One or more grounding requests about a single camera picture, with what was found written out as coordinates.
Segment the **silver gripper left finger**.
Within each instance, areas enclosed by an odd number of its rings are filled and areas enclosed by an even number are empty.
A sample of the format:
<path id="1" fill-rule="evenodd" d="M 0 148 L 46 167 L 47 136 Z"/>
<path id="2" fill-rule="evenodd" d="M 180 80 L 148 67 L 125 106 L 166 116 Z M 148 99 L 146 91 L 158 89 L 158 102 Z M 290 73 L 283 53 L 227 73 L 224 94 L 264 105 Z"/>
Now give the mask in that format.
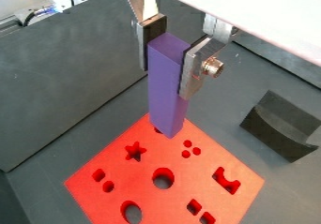
<path id="1" fill-rule="evenodd" d="M 168 17 L 160 12 L 156 0 L 129 0 L 129 3 L 134 13 L 140 66 L 148 71 L 148 44 L 166 32 Z"/>

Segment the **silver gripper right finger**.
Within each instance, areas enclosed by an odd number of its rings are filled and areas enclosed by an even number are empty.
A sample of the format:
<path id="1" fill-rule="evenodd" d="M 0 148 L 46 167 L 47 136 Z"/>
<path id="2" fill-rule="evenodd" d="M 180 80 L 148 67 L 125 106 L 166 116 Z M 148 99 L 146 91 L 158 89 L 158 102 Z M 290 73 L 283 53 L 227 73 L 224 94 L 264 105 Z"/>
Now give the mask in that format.
<path id="1" fill-rule="evenodd" d="M 239 28 L 211 14 L 204 21 L 205 35 L 193 42 L 185 51 L 178 94 L 189 100 L 201 89 L 207 76 L 217 78 L 224 70 L 219 54 L 233 41 Z"/>

